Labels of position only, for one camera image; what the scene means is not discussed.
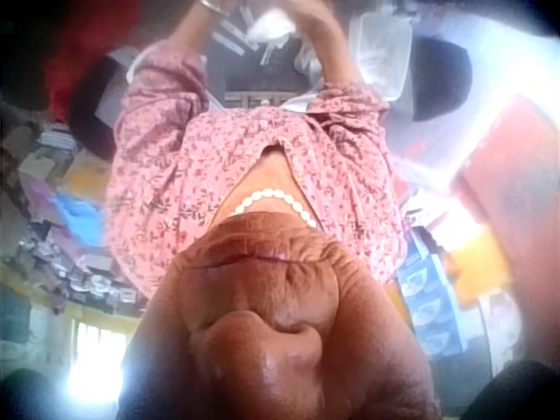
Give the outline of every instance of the nose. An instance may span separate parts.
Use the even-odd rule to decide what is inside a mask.
[[[237,311],[195,333],[192,344],[208,385],[239,418],[319,415],[322,343],[308,325],[280,332]]]

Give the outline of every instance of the pearl necklace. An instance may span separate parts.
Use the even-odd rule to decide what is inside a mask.
[[[243,202],[235,208],[235,211],[231,213],[231,215],[235,216],[236,214],[244,213],[248,207],[251,207],[253,203],[262,198],[284,200],[286,204],[291,206],[294,212],[299,214],[299,217],[301,217],[304,222],[306,222],[312,228],[317,228],[317,222],[312,219],[312,216],[309,214],[309,212],[306,212],[304,210],[304,207],[301,203],[295,201],[291,195],[284,193],[284,191],[273,190],[272,188],[266,188],[262,191],[253,192],[250,197],[244,199]]]

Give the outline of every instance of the red fabric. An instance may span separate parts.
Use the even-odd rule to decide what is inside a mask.
[[[67,123],[70,99],[88,68],[125,43],[140,18],[139,0],[80,0],[66,17],[59,43],[45,67],[49,109]]]

